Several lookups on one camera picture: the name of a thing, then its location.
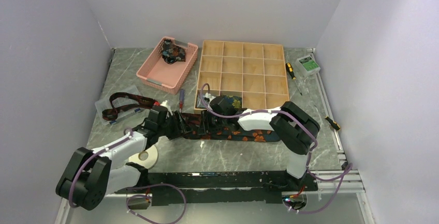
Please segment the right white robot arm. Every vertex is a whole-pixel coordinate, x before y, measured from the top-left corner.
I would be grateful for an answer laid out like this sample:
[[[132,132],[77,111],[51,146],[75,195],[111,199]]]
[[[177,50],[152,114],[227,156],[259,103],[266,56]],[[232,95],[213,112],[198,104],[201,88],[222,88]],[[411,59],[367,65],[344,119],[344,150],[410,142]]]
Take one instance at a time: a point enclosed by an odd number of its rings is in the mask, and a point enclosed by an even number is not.
[[[286,186],[298,190],[305,184],[311,145],[317,144],[319,123],[291,101],[272,109],[236,109],[224,96],[201,101],[206,111],[219,121],[221,127],[235,130],[267,130],[274,132],[290,150],[285,176]]]

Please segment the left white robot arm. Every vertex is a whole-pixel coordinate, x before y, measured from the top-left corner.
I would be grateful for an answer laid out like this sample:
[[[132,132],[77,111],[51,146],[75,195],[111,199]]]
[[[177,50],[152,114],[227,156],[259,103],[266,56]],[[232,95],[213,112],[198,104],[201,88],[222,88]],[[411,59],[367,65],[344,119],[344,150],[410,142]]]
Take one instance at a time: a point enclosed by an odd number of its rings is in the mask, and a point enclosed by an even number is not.
[[[149,170],[130,156],[145,152],[160,137],[175,139],[184,135],[186,123],[179,111],[164,106],[150,109],[144,121],[126,128],[123,136],[92,150],[80,147],[74,151],[55,193],[69,201],[71,207],[93,210],[104,196],[122,189],[144,192],[149,185]]]

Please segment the orange floral dark tie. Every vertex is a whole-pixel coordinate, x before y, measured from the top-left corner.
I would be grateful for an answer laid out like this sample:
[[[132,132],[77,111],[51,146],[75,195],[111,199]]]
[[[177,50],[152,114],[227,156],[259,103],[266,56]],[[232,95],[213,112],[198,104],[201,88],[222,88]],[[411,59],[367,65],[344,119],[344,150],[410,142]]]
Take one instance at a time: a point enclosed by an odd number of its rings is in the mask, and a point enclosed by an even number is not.
[[[210,132],[206,134],[200,134],[196,131],[188,133],[183,136],[189,140],[230,140],[230,141],[252,141],[252,142],[278,142],[281,139],[279,136],[271,130],[250,130],[245,131],[239,129],[237,131],[231,131],[228,128],[224,128],[218,132]]]

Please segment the red patterned dark tie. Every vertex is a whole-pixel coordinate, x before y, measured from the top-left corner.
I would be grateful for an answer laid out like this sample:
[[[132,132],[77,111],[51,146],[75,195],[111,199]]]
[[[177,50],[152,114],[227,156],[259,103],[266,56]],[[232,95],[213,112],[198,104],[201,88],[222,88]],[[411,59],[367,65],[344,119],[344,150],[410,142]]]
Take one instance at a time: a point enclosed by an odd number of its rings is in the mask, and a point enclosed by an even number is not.
[[[170,130],[182,133],[208,124],[205,114],[190,114],[176,109],[168,100],[133,94],[129,92],[116,92],[109,96],[108,107],[99,110],[101,119],[107,122],[116,122],[125,113],[131,110],[149,110],[148,116],[143,121],[143,126],[153,131]]]

